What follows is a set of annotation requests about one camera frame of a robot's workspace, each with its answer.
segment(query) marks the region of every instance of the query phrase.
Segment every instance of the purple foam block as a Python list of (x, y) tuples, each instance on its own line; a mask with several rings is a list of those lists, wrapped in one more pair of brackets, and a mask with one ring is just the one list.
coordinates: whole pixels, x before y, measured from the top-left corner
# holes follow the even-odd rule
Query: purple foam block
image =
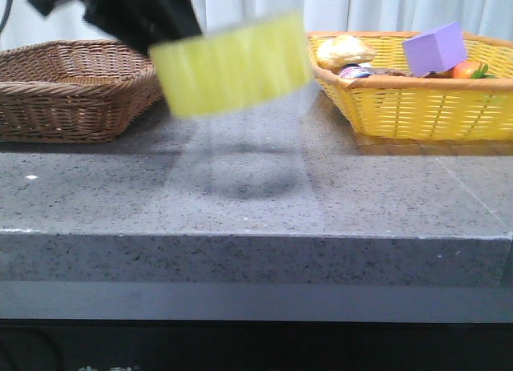
[(422, 32), (402, 46), (415, 77), (448, 71), (467, 58), (463, 33), (457, 22)]

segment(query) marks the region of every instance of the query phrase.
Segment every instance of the toy tomato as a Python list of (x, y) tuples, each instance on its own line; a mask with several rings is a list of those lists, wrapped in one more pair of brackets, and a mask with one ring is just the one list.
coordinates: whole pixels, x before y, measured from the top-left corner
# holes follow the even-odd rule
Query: toy tomato
[(452, 77), (453, 79), (481, 79), (487, 72), (487, 64), (463, 61), (452, 69)]

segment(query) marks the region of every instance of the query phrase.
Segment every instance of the yellow sponge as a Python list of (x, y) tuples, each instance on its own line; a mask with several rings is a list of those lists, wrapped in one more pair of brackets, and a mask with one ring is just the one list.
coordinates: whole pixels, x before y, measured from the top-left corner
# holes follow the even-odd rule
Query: yellow sponge
[(178, 117), (249, 107), (312, 78), (297, 12), (221, 34), (155, 44), (149, 54)]

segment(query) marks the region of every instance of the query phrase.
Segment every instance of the gray countertop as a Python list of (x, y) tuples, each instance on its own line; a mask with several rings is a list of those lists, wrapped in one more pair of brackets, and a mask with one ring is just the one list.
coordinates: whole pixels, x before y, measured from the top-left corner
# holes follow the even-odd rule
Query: gray countertop
[(0, 143), (0, 280), (513, 284), (513, 147), (356, 137), (317, 84), (115, 142)]

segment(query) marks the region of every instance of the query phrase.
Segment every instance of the bread roll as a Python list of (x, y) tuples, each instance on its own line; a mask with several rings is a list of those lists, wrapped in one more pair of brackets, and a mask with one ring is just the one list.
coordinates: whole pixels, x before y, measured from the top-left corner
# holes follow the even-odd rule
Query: bread roll
[(317, 49), (317, 64), (321, 68), (338, 71), (347, 64), (372, 61), (377, 51), (361, 39), (348, 34), (324, 41)]

